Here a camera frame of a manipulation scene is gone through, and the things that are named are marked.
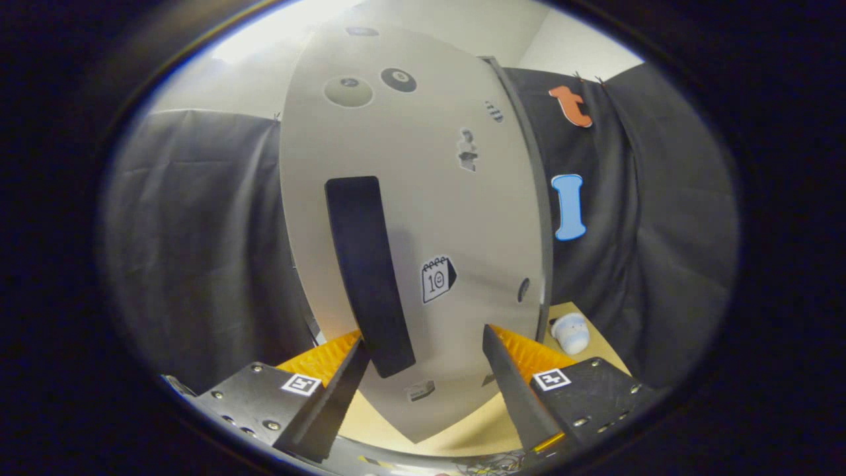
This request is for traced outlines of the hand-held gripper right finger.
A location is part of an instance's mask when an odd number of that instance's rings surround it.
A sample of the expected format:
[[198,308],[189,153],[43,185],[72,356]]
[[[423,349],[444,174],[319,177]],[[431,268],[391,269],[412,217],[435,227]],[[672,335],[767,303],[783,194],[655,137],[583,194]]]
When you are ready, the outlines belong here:
[[523,449],[580,453],[646,412],[655,391],[600,356],[577,362],[540,342],[484,326],[482,349]]

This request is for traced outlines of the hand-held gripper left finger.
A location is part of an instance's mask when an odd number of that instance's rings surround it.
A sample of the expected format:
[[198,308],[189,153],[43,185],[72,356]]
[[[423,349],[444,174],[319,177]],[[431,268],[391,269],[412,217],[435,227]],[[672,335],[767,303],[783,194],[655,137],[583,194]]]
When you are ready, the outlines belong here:
[[252,362],[194,400],[264,446],[320,463],[370,361],[356,329],[277,366]]

